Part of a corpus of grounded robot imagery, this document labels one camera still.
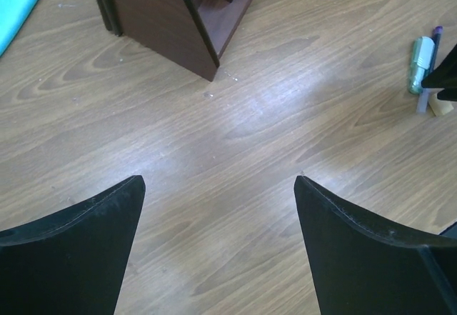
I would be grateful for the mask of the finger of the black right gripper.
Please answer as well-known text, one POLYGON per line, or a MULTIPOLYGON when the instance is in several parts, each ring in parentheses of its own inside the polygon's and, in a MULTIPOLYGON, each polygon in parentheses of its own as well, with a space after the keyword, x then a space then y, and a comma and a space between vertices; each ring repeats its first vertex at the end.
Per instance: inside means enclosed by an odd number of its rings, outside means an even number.
POLYGON ((424 89, 439 89, 438 100, 457 101, 457 45, 438 68, 423 79, 421 86, 424 89))

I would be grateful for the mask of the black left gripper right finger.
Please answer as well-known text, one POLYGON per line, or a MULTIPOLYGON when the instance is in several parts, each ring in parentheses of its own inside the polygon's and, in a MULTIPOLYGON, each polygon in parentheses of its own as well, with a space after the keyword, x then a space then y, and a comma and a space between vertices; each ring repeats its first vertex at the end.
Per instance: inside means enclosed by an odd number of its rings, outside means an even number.
POLYGON ((456 225, 413 229, 306 176, 296 208, 322 314, 455 314, 456 225))

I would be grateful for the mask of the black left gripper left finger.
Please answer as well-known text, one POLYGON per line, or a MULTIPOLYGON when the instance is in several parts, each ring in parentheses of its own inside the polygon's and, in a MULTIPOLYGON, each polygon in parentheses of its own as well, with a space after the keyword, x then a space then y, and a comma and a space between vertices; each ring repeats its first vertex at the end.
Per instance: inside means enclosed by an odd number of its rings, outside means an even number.
POLYGON ((2 314, 113 314, 145 197, 135 175, 1 231, 2 314))

